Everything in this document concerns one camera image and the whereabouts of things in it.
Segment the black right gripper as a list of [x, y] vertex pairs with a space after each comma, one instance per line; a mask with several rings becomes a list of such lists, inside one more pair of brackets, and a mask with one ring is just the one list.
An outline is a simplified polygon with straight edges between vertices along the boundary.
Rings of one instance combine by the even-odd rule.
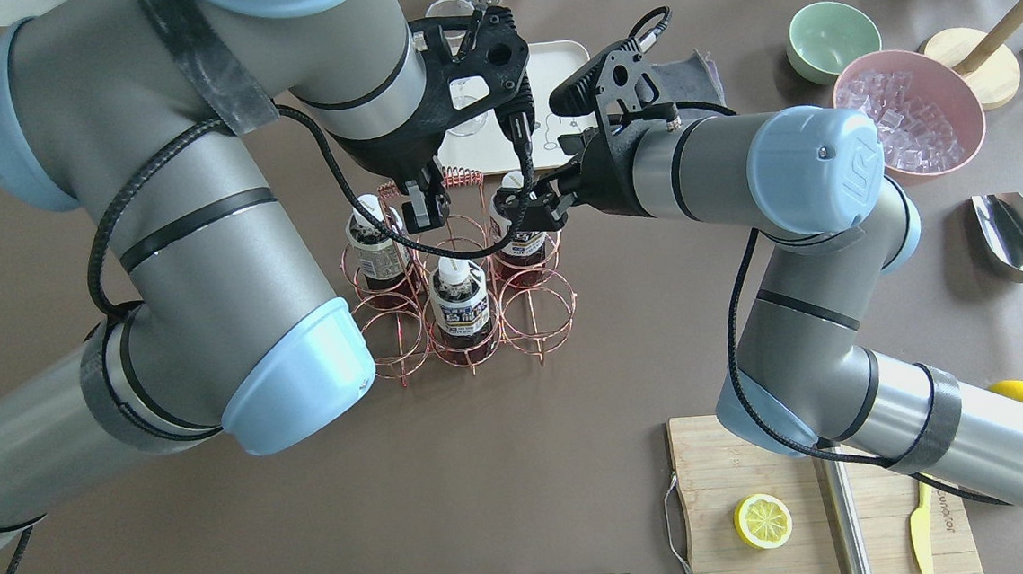
[[[522, 211], [521, 231], [559, 232], [568, 224], [573, 206], [587, 205], [609, 215], [647, 217], [632, 179], [635, 151], [644, 133], [643, 125], [628, 126], [609, 136], [601, 128], [585, 129], [578, 163], [562, 165], [545, 177], [535, 175], [536, 186]], [[501, 191], [521, 191], [523, 178], [521, 171], [504, 174], [500, 189], [492, 198], [494, 217], [509, 216]]]

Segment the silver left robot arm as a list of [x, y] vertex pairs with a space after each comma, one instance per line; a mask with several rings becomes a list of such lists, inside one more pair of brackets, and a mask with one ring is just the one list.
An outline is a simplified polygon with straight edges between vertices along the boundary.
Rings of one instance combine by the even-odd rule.
[[70, 0], [0, 38], [0, 186], [96, 220], [140, 300], [0, 400], [0, 550], [51, 507], [222, 431], [273, 455], [376, 376], [362, 332], [242, 138], [290, 92], [418, 233], [445, 221], [437, 152], [511, 105], [510, 13], [408, 23], [397, 0]]

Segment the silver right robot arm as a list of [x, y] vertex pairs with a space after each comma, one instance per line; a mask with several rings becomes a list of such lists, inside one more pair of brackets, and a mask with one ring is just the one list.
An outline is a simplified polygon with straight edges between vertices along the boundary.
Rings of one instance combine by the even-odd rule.
[[728, 341], [719, 418], [766, 449], [821, 441], [949, 490], [1023, 507], [1023, 404], [858, 345], [881, 274], [908, 260], [921, 215], [883, 171], [857, 111], [736, 115], [704, 102], [681, 127], [615, 116], [575, 135], [568, 163], [499, 191], [525, 231], [561, 229], [570, 207], [744, 225], [773, 242], [741, 334]]

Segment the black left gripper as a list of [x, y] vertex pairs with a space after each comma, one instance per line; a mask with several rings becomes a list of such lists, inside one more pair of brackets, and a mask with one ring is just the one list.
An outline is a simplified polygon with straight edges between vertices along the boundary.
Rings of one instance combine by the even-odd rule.
[[406, 232], [419, 234], [442, 229], [449, 217], [451, 198], [437, 170], [446, 132], [494, 111], [520, 167], [532, 154], [534, 106], [529, 48], [509, 8], [480, 5], [464, 16], [412, 20], [408, 31], [379, 95], [323, 113], [347, 154], [401, 184]]

